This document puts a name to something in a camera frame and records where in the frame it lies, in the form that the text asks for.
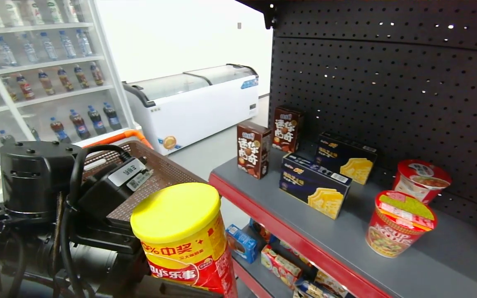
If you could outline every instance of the white chest freezer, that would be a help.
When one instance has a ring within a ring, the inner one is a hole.
[[[125,84],[134,119],[163,155],[257,115],[259,76],[227,64]]]

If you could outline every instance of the red noodle cup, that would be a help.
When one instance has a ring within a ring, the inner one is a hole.
[[[434,212],[416,198],[399,191],[382,191],[375,199],[366,242],[379,255],[396,258],[436,224]]]
[[[452,178],[442,168],[422,160],[403,160],[397,167],[393,189],[428,205],[451,183]]]

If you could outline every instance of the black pegboard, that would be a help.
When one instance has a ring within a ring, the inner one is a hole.
[[[477,2],[273,2],[273,108],[453,176],[435,207],[477,221]]]

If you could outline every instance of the orange basket handle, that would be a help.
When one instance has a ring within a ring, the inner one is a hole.
[[[109,138],[106,138],[106,139],[101,139],[98,142],[95,142],[93,144],[89,144],[89,145],[84,146],[84,147],[91,147],[91,146],[94,146],[94,145],[112,144],[112,143],[121,141],[122,139],[129,138],[129,137],[136,137],[141,141],[141,143],[147,145],[148,147],[150,147],[150,149],[154,149],[152,147],[152,145],[150,143],[148,143],[148,141],[146,141],[145,136],[142,133],[140,133],[138,130],[126,130],[124,132],[121,132],[118,135],[115,135],[115,136],[112,136],[112,137],[109,137]]]

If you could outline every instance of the product box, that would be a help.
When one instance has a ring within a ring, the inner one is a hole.
[[[324,273],[321,269],[318,269],[318,274],[316,275],[316,279],[314,281],[336,293],[340,297],[347,296],[347,289],[337,282],[337,280],[333,279],[330,275]]]
[[[295,152],[299,148],[305,113],[286,105],[275,108],[273,112],[274,148],[285,152]]]
[[[238,124],[238,168],[257,179],[264,177],[268,172],[270,136],[271,130],[251,121]]]
[[[279,188],[336,219],[352,179],[289,153],[282,159]]]
[[[301,295],[311,298],[340,298],[338,294],[318,283],[307,281],[301,277],[296,281],[296,290]]]
[[[277,237],[269,230],[266,230],[265,226],[254,221],[252,218],[250,218],[250,228],[259,234],[266,241],[266,244],[271,244],[277,240]]]
[[[376,149],[324,132],[318,138],[316,163],[365,185],[377,158]]]
[[[246,262],[250,264],[255,262],[258,254],[257,240],[251,238],[233,224],[227,227],[226,233],[229,247],[245,259]]]
[[[291,289],[294,289],[294,283],[301,276],[301,269],[275,253],[270,245],[266,245],[261,251],[261,264]]]

